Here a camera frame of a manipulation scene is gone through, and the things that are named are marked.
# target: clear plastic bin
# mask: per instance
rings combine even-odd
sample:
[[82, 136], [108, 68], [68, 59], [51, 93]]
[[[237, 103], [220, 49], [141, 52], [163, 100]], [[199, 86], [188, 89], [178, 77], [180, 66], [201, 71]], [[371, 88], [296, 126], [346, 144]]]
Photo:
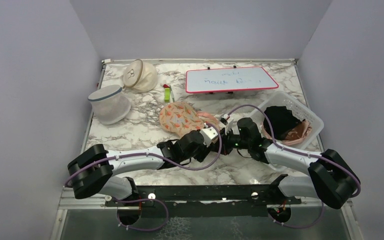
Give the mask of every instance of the clear plastic bin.
[[[305, 149], [322, 131], [325, 124], [314, 112], [312, 112], [308, 107], [302, 104], [295, 97], [287, 94], [284, 91], [276, 91], [273, 93], [266, 101], [261, 103], [258, 107], [265, 111], [266, 108], [271, 106], [286, 106], [288, 110], [292, 111], [292, 114], [299, 120], [307, 120], [312, 127], [311, 133], [304, 139], [303, 142], [292, 145], [291, 147], [296, 149]], [[264, 116], [260, 111], [254, 109], [249, 117], [252, 118], [254, 122], [257, 123], [258, 128], [261, 131], [261, 123], [264, 120]]]

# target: white wall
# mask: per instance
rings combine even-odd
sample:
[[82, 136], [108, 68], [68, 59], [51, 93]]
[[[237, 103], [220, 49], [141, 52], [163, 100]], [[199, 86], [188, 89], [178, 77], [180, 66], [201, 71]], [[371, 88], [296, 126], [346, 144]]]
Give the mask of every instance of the white wall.
[[0, 0], [0, 240], [49, 238], [99, 61], [68, 0]]
[[332, 0], [70, 0], [101, 58], [299, 58]]
[[333, 0], [298, 67], [324, 146], [361, 179], [364, 237], [384, 239], [384, 1]]

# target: white mesh bag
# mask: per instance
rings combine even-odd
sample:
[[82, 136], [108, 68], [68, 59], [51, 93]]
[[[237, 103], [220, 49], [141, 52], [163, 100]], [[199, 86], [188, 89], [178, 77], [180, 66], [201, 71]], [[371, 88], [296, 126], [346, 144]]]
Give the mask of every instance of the white mesh bag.
[[151, 91], [157, 85], [157, 69], [151, 63], [136, 59], [124, 70], [123, 83], [138, 93]]
[[92, 92], [87, 98], [98, 120], [104, 125], [122, 120], [130, 111], [131, 104], [122, 94], [122, 87], [109, 85]]

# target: purple cable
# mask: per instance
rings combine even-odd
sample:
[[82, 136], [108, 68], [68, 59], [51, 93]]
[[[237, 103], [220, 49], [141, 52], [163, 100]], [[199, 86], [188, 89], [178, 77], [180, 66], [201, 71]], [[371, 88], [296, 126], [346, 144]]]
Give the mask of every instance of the purple cable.
[[[161, 156], [161, 155], [158, 155], [158, 154], [155, 154], [155, 153], [152, 153], [152, 152], [148, 153], [148, 156], [153, 156], [153, 157], [160, 158], [160, 159], [162, 159], [162, 160], [164, 160], [164, 161], [166, 161], [166, 162], [169, 162], [169, 163], [171, 163], [171, 164], [173, 164], [173, 165], [175, 165], [175, 166], [177, 166], [177, 167], [179, 167], [179, 168], [186, 169], [186, 170], [191, 170], [191, 171], [199, 171], [199, 170], [204, 170], [204, 169], [207, 169], [207, 168], [211, 167], [211, 166], [217, 161], [217, 159], [220, 157], [220, 154], [221, 154], [221, 152], [222, 152], [222, 136], [220, 136], [220, 132], [219, 132], [219, 130], [217, 129], [216, 126], [214, 126], [214, 125], [211, 124], [211, 123], [207, 123], [207, 125], [210, 126], [210, 127], [213, 127], [213, 128], [215, 129], [215, 131], [217, 132], [217, 135], [218, 135], [218, 142], [219, 142], [219, 144], [218, 144], [218, 152], [217, 152], [217, 155], [215, 156], [214, 160], [213, 160], [212, 162], [210, 162], [208, 165], [203, 166], [203, 167], [187, 167], [187, 166], [182, 166], [182, 165], [180, 165], [180, 164], [178, 164], [178, 163], [176, 163], [176, 162], [174, 162], [174, 161], [172, 161], [172, 160], [170, 160], [170, 159], [168, 159], [168, 158], [166, 158], [166, 157], [163, 157], [163, 156]], [[137, 153], [124, 154], [124, 155], [120, 155], [119, 158], [122, 159], [122, 158], [135, 157], [135, 156], [143, 156], [143, 155], [147, 155], [147, 153], [146, 153], [146, 152], [137, 152]], [[71, 186], [68, 185], [69, 182], [70, 182], [73, 178], [75, 178], [77, 175], [79, 175], [80, 173], [82, 173], [83, 171], [85, 171], [86, 169], [89, 169], [89, 168], [91, 168], [91, 167], [93, 167], [93, 166], [95, 166], [95, 165], [97, 165], [97, 164], [101, 164], [101, 163], [103, 163], [103, 162], [110, 161], [110, 160], [115, 160], [115, 159], [116, 159], [115, 156], [102, 158], [102, 159], [100, 159], [100, 160], [98, 160], [98, 161], [94, 161], [94, 162], [92, 162], [92, 163], [90, 163], [90, 164], [88, 164], [88, 165], [86, 165], [86, 166], [80, 168], [78, 171], [76, 171], [75, 173], [73, 173], [73, 174], [72, 174], [72, 175], [65, 181], [64, 186], [70, 188]]]
[[278, 225], [281, 225], [282, 227], [286, 227], [286, 228], [290, 228], [290, 229], [307, 229], [307, 228], [311, 228], [312, 226], [318, 224], [320, 222], [320, 220], [322, 220], [322, 217], [323, 217], [323, 214], [325, 214], [325, 204], [323, 202], [321, 202], [321, 210], [320, 210], [320, 214], [318, 215], [317, 219], [315, 221], [313, 221], [312, 223], [308, 224], [308, 225], [304, 225], [304, 226], [295, 226], [295, 225], [287, 225], [287, 224], [282, 224], [281, 222], [279, 221], [276, 221], [270, 214], [268, 215], [271, 219], [273, 219], [273, 221], [278, 224]]
[[153, 231], [161, 229], [162, 227], [164, 227], [169, 222], [169, 209], [164, 204], [164, 202], [162, 202], [162, 201], [160, 201], [158, 199], [144, 198], [144, 199], [131, 200], [131, 201], [123, 201], [123, 200], [119, 200], [119, 199], [117, 199], [115, 197], [113, 197], [112, 199], [116, 200], [117, 202], [122, 203], [122, 204], [133, 204], [133, 203], [138, 203], [138, 202], [143, 202], [143, 201], [155, 201], [155, 202], [160, 203], [164, 207], [164, 209], [165, 209], [165, 219], [164, 219], [164, 222], [161, 225], [159, 225], [157, 227], [154, 227], [154, 228], [139, 228], [139, 227], [134, 227], [134, 226], [130, 226], [130, 225], [124, 225], [120, 221], [120, 216], [119, 216], [119, 213], [117, 212], [117, 221], [118, 221], [118, 223], [120, 224], [120, 226], [123, 226], [126, 229], [133, 229], [133, 230], [142, 231], [142, 232], [153, 232]]
[[[253, 108], [257, 109], [258, 111], [260, 111], [260, 113], [262, 113], [262, 114], [264, 115], [265, 119], [267, 119], [268, 126], [270, 127], [271, 136], [274, 136], [274, 135], [275, 135], [275, 134], [274, 134], [274, 131], [273, 131], [272, 123], [270, 122], [269, 118], [267, 117], [267, 115], [264, 113], [263, 110], [261, 110], [259, 107], [255, 106], [255, 105], [252, 105], [252, 104], [244, 104], [244, 105], [237, 106], [237, 107], [235, 107], [233, 110], [231, 110], [227, 115], [230, 116], [230, 114], [232, 114], [234, 111], [236, 111], [237, 109], [242, 108], [242, 107], [253, 107]], [[272, 140], [273, 140], [273, 144], [274, 144], [276, 147], [278, 147], [278, 148], [280, 148], [280, 149], [283, 148], [283, 150], [286, 150], [286, 151], [288, 151], [288, 152], [291, 152], [291, 153], [294, 153], [294, 154], [298, 154], [298, 155], [307, 157], [307, 154], [305, 154], [305, 153], [302, 153], [302, 152], [297, 151], [297, 150], [292, 149], [292, 148], [288, 148], [288, 147], [282, 147], [282, 146], [280, 146], [280, 145], [277, 143], [276, 139], [275, 139], [274, 137], [272, 137], [272, 138], [273, 138], [273, 139], [272, 139]], [[351, 198], [357, 197], [357, 196], [360, 194], [360, 192], [362, 191], [362, 187], [361, 187], [361, 185], [360, 185], [360, 182], [359, 182], [359, 180], [358, 180], [358, 179], [357, 179], [357, 178], [356, 178], [350, 171], [348, 171], [347, 169], [345, 169], [343, 166], [337, 164], [336, 162], [333, 162], [333, 161], [327, 159], [327, 158], [324, 157], [324, 156], [319, 156], [319, 155], [315, 155], [315, 154], [310, 154], [309, 156], [312, 157], [312, 158], [321, 159], [321, 160], [323, 160], [323, 161], [325, 161], [325, 162], [327, 162], [327, 163], [329, 163], [329, 164], [331, 164], [331, 165], [337, 167], [338, 169], [340, 169], [341, 171], [343, 171], [344, 173], [346, 173], [348, 176], [350, 176], [350, 177], [352, 178], [352, 180], [354, 180], [354, 182], [355, 182], [355, 184], [356, 184], [356, 186], [357, 186], [357, 191], [356, 191], [353, 195], [351, 195]]]

